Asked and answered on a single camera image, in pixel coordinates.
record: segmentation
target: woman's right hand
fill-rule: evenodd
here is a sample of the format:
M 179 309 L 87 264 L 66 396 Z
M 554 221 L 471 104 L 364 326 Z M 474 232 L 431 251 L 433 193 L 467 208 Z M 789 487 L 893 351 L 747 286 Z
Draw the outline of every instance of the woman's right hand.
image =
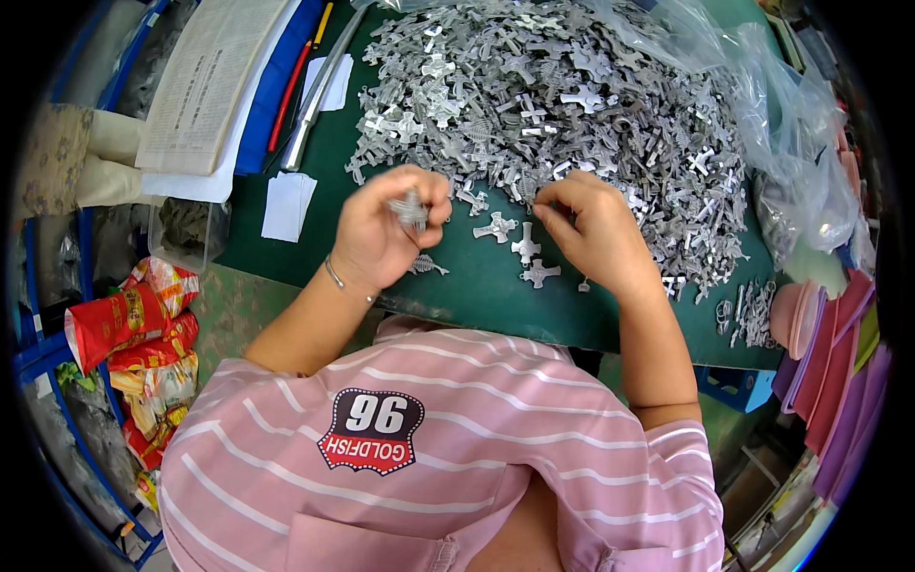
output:
M 575 226 L 550 203 L 565 205 Z M 609 290 L 620 304 L 662 290 L 661 273 L 619 190 L 574 170 L 544 187 L 533 213 L 582 274 Z

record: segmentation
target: red pencil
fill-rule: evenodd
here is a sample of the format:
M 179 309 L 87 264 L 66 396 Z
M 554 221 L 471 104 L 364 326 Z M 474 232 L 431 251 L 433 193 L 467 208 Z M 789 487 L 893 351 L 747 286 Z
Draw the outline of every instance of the red pencil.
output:
M 309 51 L 311 51 L 311 40 L 305 42 L 305 47 L 302 48 L 302 53 L 299 54 L 296 66 L 292 70 L 292 77 L 289 78 L 289 83 L 286 85 L 286 90 L 283 93 L 283 100 L 280 102 L 280 111 L 276 114 L 274 131 L 270 134 L 270 143 L 267 145 L 267 151 L 269 152 L 276 150 L 276 140 L 279 139 L 280 136 L 280 127 L 283 126 L 283 117 L 285 117 L 286 108 L 289 106 L 289 98 L 292 97 L 292 90 L 296 87 L 298 74 L 302 72 L 302 65 L 305 64 L 305 58 L 308 57 Z

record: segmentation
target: woman's left hand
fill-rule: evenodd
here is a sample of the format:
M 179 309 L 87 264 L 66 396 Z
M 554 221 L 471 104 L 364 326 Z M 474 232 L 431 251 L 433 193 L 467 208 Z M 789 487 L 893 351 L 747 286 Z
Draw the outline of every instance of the woman's left hand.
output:
M 416 189 L 429 205 L 425 231 L 405 229 L 388 209 L 388 200 L 402 199 Z M 451 216 L 448 181 L 415 165 L 403 165 L 372 177 L 343 203 L 330 265 L 347 288 L 375 296 L 403 276 L 421 248 L 442 240 L 442 223 Z

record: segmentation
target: yellow pencil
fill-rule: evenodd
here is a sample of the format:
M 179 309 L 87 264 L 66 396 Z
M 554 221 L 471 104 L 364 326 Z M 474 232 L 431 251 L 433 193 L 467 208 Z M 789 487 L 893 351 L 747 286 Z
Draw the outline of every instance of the yellow pencil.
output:
M 312 45 L 312 48 L 318 49 L 318 45 L 321 43 L 321 37 L 324 36 L 324 28 L 328 26 L 328 18 L 330 18 L 330 8 L 334 7 L 333 2 L 328 2 L 326 8 L 324 8 L 324 16 L 321 17 L 321 23 L 318 24 L 318 33 L 315 34 L 315 42 Z

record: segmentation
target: blue folder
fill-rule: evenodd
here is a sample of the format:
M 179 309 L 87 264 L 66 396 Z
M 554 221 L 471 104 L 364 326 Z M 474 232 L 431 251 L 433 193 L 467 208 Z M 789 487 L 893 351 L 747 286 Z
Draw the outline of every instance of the blue folder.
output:
M 292 77 L 292 70 L 305 42 L 311 37 L 323 12 L 324 2 L 321 0 L 302 0 L 302 4 L 296 9 L 285 32 L 276 43 L 274 55 L 270 57 L 264 75 L 261 76 L 261 83 L 257 86 L 254 102 L 248 113 L 248 122 L 244 126 L 238 158 L 235 160 L 236 175 L 261 172 L 285 86 Z M 297 102 L 289 102 L 286 117 L 295 112 L 295 103 Z

